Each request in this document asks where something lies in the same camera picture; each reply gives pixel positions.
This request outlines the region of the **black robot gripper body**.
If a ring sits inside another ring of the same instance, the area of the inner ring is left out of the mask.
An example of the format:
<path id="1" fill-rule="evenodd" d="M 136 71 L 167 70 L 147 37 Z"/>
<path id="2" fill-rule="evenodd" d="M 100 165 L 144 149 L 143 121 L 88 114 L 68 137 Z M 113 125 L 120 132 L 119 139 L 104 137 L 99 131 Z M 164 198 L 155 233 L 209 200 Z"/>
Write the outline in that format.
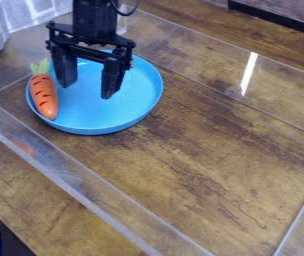
<path id="1" fill-rule="evenodd" d="M 46 49 L 61 47 L 77 59 L 84 58 L 104 64 L 108 57 L 123 61 L 125 70 L 132 65 L 132 50 L 136 43 L 117 34 L 117 16 L 131 16 L 132 8 L 123 12 L 119 0 L 73 0 L 72 23 L 50 21 L 46 24 L 49 39 Z"/>

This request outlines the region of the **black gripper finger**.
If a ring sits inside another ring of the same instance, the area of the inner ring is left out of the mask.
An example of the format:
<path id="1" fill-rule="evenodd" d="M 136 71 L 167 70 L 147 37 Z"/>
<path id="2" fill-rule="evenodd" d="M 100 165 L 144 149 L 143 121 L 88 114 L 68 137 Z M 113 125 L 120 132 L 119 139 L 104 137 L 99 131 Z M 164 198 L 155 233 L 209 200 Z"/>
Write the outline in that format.
<path id="1" fill-rule="evenodd" d="M 58 84 L 68 88 L 77 81 L 77 57 L 64 48 L 53 47 L 52 61 Z"/>
<path id="2" fill-rule="evenodd" d="M 109 99 L 120 90 L 125 74 L 123 61 L 117 58 L 108 57 L 104 62 L 101 71 L 101 98 Z"/>

